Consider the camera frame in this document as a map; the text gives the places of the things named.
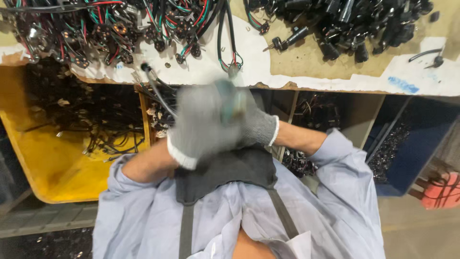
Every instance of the forearm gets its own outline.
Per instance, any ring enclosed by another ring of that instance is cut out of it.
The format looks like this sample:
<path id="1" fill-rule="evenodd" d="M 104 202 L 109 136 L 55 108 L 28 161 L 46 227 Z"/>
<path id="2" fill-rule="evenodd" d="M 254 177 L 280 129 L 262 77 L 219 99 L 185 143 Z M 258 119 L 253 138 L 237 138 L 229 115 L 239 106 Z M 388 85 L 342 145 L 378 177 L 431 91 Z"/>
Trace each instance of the forearm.
<path id="1" fill-rule="evenodd" d="M 280 121 L 280 129 L 274 144 L 313 155 L 321 147 L 327 136 L 326 133 L 320 131 L 305 129 Z"/>
<path id="2" fill-rule="evenodd" d="M 177 166 L 177 162 L 169 155 L 166 139 L 163 139 L 134 156 L 121 172 L 135 182 L 154 182 L 167 176 L 168 171 Z"/>

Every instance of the pile of wires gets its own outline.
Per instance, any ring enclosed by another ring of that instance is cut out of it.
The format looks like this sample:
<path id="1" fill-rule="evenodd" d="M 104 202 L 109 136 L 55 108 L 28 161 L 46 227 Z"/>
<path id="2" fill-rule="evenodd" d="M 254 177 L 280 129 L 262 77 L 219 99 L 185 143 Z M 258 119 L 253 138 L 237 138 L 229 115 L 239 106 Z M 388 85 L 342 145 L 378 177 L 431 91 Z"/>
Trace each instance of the pile of wires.
<path id="1" fill-rule="evenodd" d="M 60 63 L 89 66 L 87 48 L 105 54 L 104 63 L 133 63 L 139 33 L 137 9 L 121 0 L 4 0 L 3 22 L 26 48 L 32 63 L 51 56 Z"/>
<path id="2" fill-rule="evenodd" d="M 26 48 L 32 63 L 51 56 L 61 63 L 89 66 L 88 49 L 103 53 L 106 65 L 133 63 L 138 39 L 154 44 L 158 52 L 173 40 L 184 44 L 176 60 L 201 55 L 198 40 L 219 13 L 227 13 L 231 30 L 233 61 L 239 57 L 235 47 L 228 0 L 4 0 L 0 8 L 3 23 L 9 25 L 18 42 Z M 143 24 L 142 16 L 149 22 Z M 219 58 L 227 71 L 229 64 Z"/>
<path id="3" fill-rule="evenodd" d="M 337 93 L 304 91 L 299 94 L 293 125 L 326 132 L 330 128 L 340 127 L 340 103 Z M 302 151 L 286 148 L 282 164 L 295 176 L 302 178 L 314 175 L 317 166 L 308 160 Z"/>
<path id="4" fill-rule="evenodd" d="M 244 0 L 250 23 L 261 28 L 249 13 L 249 6 L 262 7 L 271 17 L 305 22 L 315 32 L 324 60 L 335 60 L 342 53 L 355 55 L 357 63 L 368 60 L 366 38 L 374 55 L 398 47 L 414 36 L 415 24 L 430 13 L 430 0 Z"/>
<path id="5" fill-rule="evenodd" d="M 132 86 L 87 84 L 67 66 L 51 58 L 26 66 L 26 93 L 34 119 L 40 124 L 25 130 L 54 126 L 57 135 L 82 132 L 90 137 L 84 153 L 96 150 L 114 157 L 136 153 L 144 141 L 139 95 Z M 128 141 L 134 138 L 132 147 Z"/>
<path id="6" fill-rule="evenodd" d="M 151 80 L 149 85 L 140 81 L 136 73 L 132 73 L 134 83 L 137 84 L 138 92 L 151 100 L 151 106 L 147 114 L 152 117 L 151 127 L 157 132 L 156 137 L 166 136 L 168 128 L 174 125 L 176 116 L 177 98 L 176 94 L 180 86 L 171 86 L 161 79 Z"/>
<path id="7" fill-rule="evenodd" d="M 316 174 L 318 167 L 308 160 L 307 155 L 298 150 L 286 148 L 282 164 L 288 168 L 297 178 L 304 176 L 313 176 Z"/>

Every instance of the yellow bin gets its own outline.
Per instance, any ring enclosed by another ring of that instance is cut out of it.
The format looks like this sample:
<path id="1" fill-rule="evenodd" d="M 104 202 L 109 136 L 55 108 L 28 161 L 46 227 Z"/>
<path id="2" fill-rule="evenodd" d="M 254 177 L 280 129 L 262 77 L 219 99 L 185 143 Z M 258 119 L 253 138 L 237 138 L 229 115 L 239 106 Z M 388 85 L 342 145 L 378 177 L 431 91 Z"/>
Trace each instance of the yellow bin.
<path id="1" fill-rule="evenodd" d="M 111 163 L 83 155 L 85 133 L 64 132 L 56 137 L 52 126 L 24 132 L 37 126 L 24 93 L 24 67 L 0 66 L 0 75 L 0 118 L 37 198 L 46 203 L 97 200 L 107 189 Z M 139 149 L 145 149 L 146 143 Z"/>

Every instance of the gray work glove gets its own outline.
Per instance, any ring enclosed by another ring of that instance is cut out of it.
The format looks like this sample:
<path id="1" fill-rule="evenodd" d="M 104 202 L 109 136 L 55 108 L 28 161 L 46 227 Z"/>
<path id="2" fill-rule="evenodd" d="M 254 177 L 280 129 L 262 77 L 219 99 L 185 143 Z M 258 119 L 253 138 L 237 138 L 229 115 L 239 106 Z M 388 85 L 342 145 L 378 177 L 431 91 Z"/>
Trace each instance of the gray work glove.
<path id="1" fill-rule="evenodd" d="M 253 96 L 251 94 L 248 96 L 248 108 L 244 117 L 240 145 L 248 147 L 260 143 L 271 146 L 278 136 L 280 119 L 276 115 L 260 110 Z"/>
<path id="2" fill-rule="evenodd" d="M 222 103 L 214 85 L 184 87 L 179 92 L 176 123 L 167 132 L 167 147 L 182 167 L 193 170 L 199 159 L 236 147 L 242 119 L 223 124 Z"/>

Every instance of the floor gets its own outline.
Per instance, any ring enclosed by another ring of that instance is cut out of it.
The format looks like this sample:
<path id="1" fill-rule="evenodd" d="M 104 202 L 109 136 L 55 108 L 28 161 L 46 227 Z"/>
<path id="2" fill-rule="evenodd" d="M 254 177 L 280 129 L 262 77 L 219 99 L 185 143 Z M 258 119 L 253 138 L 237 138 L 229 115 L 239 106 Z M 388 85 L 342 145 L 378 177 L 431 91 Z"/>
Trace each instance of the floor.
<path id="1" fill-rule="evenodd" d="M 406 195 L 379 198 L 379 211 L 388 259 L 459 257 L 460 207 L 428 211 Z"/>

